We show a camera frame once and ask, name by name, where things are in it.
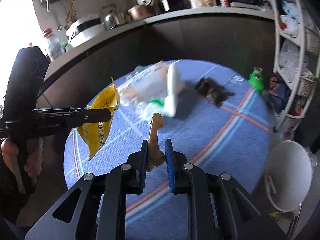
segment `human hand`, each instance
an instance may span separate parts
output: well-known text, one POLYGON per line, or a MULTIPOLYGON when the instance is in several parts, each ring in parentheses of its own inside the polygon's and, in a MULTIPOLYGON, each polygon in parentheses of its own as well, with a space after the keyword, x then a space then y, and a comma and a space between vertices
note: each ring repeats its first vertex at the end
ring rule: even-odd
MULTIPOLYGON (((28 173, 29 177, 37 177, 39 176, 42 170, 42 146, 43 141, 41 138, 35 140, 29 140, 27 142, 28 148, 28 158, 27 163, 24 165, 25 172, 28 173)), ((1 144, 1 151, 5 165, 9 168, 9 170, 13 172, 13 166, 11 162, 11 155, 18 155, 19 149, 18 147, 9 139, 5 139, 1 144)))

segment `black crumpled bag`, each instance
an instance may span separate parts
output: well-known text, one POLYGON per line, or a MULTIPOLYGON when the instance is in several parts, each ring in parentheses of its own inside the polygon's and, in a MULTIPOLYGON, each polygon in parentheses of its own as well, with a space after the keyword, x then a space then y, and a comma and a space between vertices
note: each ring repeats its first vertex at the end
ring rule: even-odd
POLYGON ((272 109, 276 114, 280 114, 288 103, 291 90, 277 73, 273 73, 269 82, 268 92, 272 109))

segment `metal rivet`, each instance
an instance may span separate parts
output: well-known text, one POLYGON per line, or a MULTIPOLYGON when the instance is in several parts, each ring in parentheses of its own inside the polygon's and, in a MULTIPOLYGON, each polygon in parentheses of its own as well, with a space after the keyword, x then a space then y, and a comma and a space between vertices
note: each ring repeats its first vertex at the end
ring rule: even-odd
POLYGON ((192 170, 193 169, 193 165, 191 163, 186 163, 183 165, 183 168, 186 170, 192 170))
POLYGON ((231 179, 231 175, 229 173, 225 172, 225 173, 221 174, 221 178, 225 179, 225 180, 229 180, 229 179, 231 179))
POLYGON ((83 179, 84 180, 90 180, 93 178, 93 175, 92 173, 86 173, 84 176, 83 176, 83 179))
POLYGON ((130 168, 131 168, 131 165, 129 163, 124 163, 124 164, 121 165, 121 169, 124 170, 124 171, 126 171, 126 170, 128 170, 130 168))

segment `yellow packaging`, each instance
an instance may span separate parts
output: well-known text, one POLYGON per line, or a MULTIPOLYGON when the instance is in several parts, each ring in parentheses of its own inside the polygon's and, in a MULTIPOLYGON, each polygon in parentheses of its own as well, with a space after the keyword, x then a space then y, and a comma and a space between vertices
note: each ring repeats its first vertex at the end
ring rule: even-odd
POLYGON ((112 80, 112 85, 103 90, 92 103, 92 106, 87 106, 88 109, 108 109, 111 112, 111 119, 108 122, 99 123, 84 123, 78 127, 78 132, 83 141, 89 146, 89 160, 94 157, 98 150, 105 144, 113 119, 113 113, 120 104, 120 95, 112 80))

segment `blue tablecloth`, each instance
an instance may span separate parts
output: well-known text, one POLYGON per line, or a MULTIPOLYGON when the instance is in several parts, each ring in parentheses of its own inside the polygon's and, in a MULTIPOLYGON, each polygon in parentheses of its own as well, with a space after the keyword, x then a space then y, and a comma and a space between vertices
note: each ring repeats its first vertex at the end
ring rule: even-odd
MULTIPOLYGON (((158 130, 160 148, 164 151, 164 142, 170 138, 173 149, 184 153, 189 162, 211 174, 229 172, 251 192, 263 174, 269 150, 267 106, 246 80, 233 82, 238 74, 232 69, 196 60, 180 60, 176 66, 187 88, 179 93, 176 116, 164 118, 165 126, 158 130), (202 77, 213 78, 235 95, 217 108, 193 90, 202 77)), ((115 84, 123 82, 125 77, 115 84)), ((121 106, 104 147, 90 161, 89 148, 73 129, 64 155, 68 188, 87 172, 97 176, 125 163, 130 153, 140 150, 142 140, 148 139, 149 129, 121 106)), ((187 197, 173 195, 167 181, 164 164, 147 173, 142 195, 127 196, 126 238, 187 239, 187 197)))

